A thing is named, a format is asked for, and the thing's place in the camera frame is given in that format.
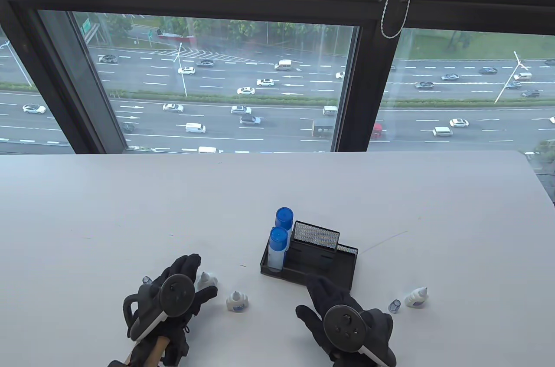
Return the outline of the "person's right hand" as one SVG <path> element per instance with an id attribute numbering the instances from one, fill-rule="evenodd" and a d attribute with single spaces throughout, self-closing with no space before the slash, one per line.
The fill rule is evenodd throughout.
<path id="1" fill-rule="evenodd" d="M 312 310 L 308 306 L 298 305 L 295 309 L 297 317 L 311 331 L 313 338 L 324 353 L 337 367 L 395 367 L 396 356 L 389 347 L 394 329 L 394 320 L 390 314 L 380 309 L 363 310 L 348 290 L 342 289 L 324 276 L 308 275 L 307 291 L 313 302 Z M 356 311 L 364 323 L 367 333 L 363 343 L 372 356 L 356 352 L 342 351 L 332 343 L 325 331 L 325 315 L 335 306 L 349 306 Z"/>

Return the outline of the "person's left hand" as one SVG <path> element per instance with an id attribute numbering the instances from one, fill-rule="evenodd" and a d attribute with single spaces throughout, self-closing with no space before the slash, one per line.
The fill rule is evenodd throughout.
<path id="1" fill-rule="evenodd" d="M 218 293 L 214 285 L 196 290 L 201 262 L 198 254 L 181 256 L 155 280 L 144 279 L 137 293 L 124 299 L 127 337 L 134 347 L 126 361 L 113 360 L 109 366 L 172 367 L 188 355 L 188 323 Z"/>

